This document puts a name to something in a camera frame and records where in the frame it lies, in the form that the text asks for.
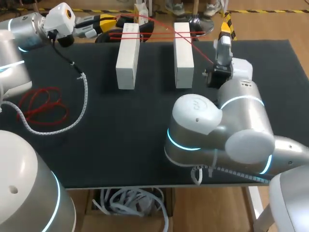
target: silver pole base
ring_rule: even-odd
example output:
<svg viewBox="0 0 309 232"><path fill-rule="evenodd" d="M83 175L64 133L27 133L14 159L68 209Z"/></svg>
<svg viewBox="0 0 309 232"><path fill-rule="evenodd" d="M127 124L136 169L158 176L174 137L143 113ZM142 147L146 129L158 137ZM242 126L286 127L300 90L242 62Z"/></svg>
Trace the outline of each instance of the silver pole base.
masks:
<svg viewBox="0 0 309 232"><path fill-rule="evenodd" d="M200 20L198 15L193 15L189 19L189 25L190 25L190 30L191 32L200 32L202 31L203 33L196 33L196 36L203 36L207 35L212 32L214 28L214 23L211 19L207 21Z"/></svg>

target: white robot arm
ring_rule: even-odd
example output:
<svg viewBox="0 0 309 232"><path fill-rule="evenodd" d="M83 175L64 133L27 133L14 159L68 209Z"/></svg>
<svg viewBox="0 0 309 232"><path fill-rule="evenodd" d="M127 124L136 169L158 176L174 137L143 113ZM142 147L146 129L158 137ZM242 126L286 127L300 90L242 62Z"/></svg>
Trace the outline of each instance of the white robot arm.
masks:
<svg viewBox="0 0 309 232"><path fill-rule="evenodd" d="M74 43L74 37L95 38L115 24L114 16L108 14L76 17L69 5L61 3L46 17L39 13L27 14L0 22L0 29L11 31L19 50L27 52L50 44L51 39L68 47Z"/></svg>
<svg viewBox="0 0 309 232"><path fill-rule="evenodd" d="M165 152L180 166L241 172L267 179L309 164L309 148L273 134L264 103L252 79L252 65L232 58L229 33L221 33L207 84L218 91L218 107L196 94L174 104Z"/></svg>
<svg viewBox="0 0 309 232"><path fill-rule="evenodd" d="M50 21L31 14L0 23L6 24L0 30L0 104L32 87L20 51L44 45L50 33L59 41L72 34L75 16L65 3L57 9L51 10ZM74 232L74 203L32 146L0 130L0 150L0 231Z"/></svg>

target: glowing blue ring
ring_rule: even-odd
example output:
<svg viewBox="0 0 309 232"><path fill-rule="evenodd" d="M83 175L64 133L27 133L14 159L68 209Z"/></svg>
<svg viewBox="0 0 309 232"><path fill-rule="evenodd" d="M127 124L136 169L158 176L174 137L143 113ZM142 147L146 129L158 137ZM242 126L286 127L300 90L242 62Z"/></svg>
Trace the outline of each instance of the glowing blue ring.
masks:
<svg viewBox="0 0 309 232"><path fill-rule="evenodd" d="M21 52L27 52L26 50L21 49L20 47L18 47L18 49L19 49L19 51L21 51Z"/></svg>
<svg viewBox="0 0 309 232"><path fill-rule="evenodd" d="M8 23L8 31L11 31L11 23L12 23L12 20L13 20L13 19L10 19L10 21L9 21L9 23ZM19 51L27 52L26 50L24 50L24 49L22 49L22 48L20 48L20 47L18 47L18 49L19 49Z"/></svg>
<svg viewBox="0 0 309 232"><path fill-rule="evenodd" d="M183 150L187 150L187 151L197 151L197 150L200 150L201 148L189 148L189 147L185 147L185 146L181 146L179 145L178 143L174 142L174 140L172 140L172 138L170 137L169 135L169 130L168 130L168 138L169 140L176 146L176 147L179 147Z"/></svg>
<svg viewBox="0 0 309 232"><path fill-rule="evenodd" d="M15 62L15 63L12 63L12 64L3 65L3 66L0 67L0 71L1 71L1 70L4 70L4 69L11 68L11 67L15 67L15 66L17 66L17 65L19 65L19 64L23 64L23 63L25 63L25 61L24 61L24 60L21 60L21 61L19 61L19 62Z"/></svg>
<svg viewBox="0 0 309 232"><path fill-rule="evenodd" d="M52 172L52 174L54 175L56 182L57 182L57 187L58 187L58 198L57 198L57 204L54 210L54 213L52 215L52 217L50 218L49 222L47 223L47 225L45 226L45 228L42 230L42 232L46 232L48 230L48 228L50 227L50 225L52 224L53 220L55 219L55 216L57 214L58 208L59 208L59 204L60 204L60 184L58 182L57 177L55 176L55 174Z"/></svg>
<svg viewBox="0 0 309 232"><path fill-rule="evenodd" d="M265 167L265 169L264 169L260 174L265 174L265 173L267 172L267 170L268 170L269 167L270 167L271 158L272 158L272 155L270 155L270 156L268 157L268 161L267 161L266 167Z"/></svg>
<svg viewBox="0 0 309 232"><path fill-rule="evenodd" d="M250 96L250 95L244 95L244 96L239 96L239 97L234 97L228 101L226 101L220 108L220 110L222 110L227 104L229 104L230 102L232 101L235 101L235 100L238 100L238 99L242 99L242 98L247 98L247 99L252 99L252 100L256 100L258 102L260 102L263 106L264 106L264 103L261 101L261 99L258 99L257 97L254 97L254 96Z"/></svg>
<svg viewBox="0 0 309 232"><path fill-rule="evenodd" d="M10 19L9 24L8 24L8 31L11 31L11 23L13 19Z"/></svg>

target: bundle of white cables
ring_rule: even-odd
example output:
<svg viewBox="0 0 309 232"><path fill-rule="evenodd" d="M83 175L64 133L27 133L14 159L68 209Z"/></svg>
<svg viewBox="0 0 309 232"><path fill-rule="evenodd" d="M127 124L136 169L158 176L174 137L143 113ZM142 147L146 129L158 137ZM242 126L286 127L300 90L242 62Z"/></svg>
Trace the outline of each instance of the bundle of white cables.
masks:
<svg viewBox="0 0 309 232"><path fill-rule="evenodd" d="M99 210L107 215L135 215L144 217L151 213L156 201L160 205L156 211L162 209L163 212L165 221L163 232L167 232L169 228L169 218L164 206L164 194L161 189L154 189L160 192L161 199L140 188L122 188L110 197L111 188L108 188L101 190L100 204L94 199L92 202Z"/></svg>
<svg viewBox="0 0 309 232"><path fill-rule="evenodd" d="M17 105L15 105L14 103L10 102L10 101L3 101L2 104L6 104L6 105L9 105L11 107L13 107L17 113L19 114L23 124L25 125L25 127L27 128L27 130L33 134L36 134L36 135L54 135L54 134L60 134L60 133L63 133L65 131L68 131L70 129L72 129L73 127L75 127L83 118L85 112L86 112L86 108L87 108L87 103L88 103L88 82L87 82L87 77L84 73L81 73L81 76L77 79L83 79L84 81L84 105L83 105L83 108L82 108L82 112L81 114L79 115L79 117L77 118L77 120L71 124L70 126L66 127L66 128L63 128L61 130L57 130L57 131L52 131L52 132L38 132L38 131L35 131L33 130L29 124L27 123L27 120L23 114L23 112L21 111L21 109L19 109L19 107Z"/></svg>

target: coiled red wire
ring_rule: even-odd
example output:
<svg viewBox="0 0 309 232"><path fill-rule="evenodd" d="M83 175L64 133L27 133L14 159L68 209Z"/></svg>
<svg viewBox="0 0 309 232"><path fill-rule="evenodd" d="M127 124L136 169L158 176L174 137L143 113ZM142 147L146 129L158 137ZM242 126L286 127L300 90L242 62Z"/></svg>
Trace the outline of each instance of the coiled red wire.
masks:
<svg viewBox="0 0 309 232"><path fill-rule="evenodd" d="M56 92L58 94L58 99L56 101L51 100L51 92ZM47 100L42 105L40 105L39 107L33 108L34 102L42 94L47 94ZM29 102L29 105L27 107L27 110L23 111L23 114L24 114L28 123L33 123L33 124L41 125L41 126L55 126L55 125L59 125L59 124L63 123L67 119L67 117L69 115L69 110L61 102L62 101L62 95L61 95L59 88L57 88L57 87L47 87L47 88L30 90L19 101L18 107L20 109L22 109L22 106L25 104L25 101L29 97L30 97L30 102ZM40 113L52 111L53 109L55 109L55 107L60 107L60 108L65 110L65 114L61 119L54 121L54 122L41 122L41 121L33 119L35 116L37 116Z"/></svg>

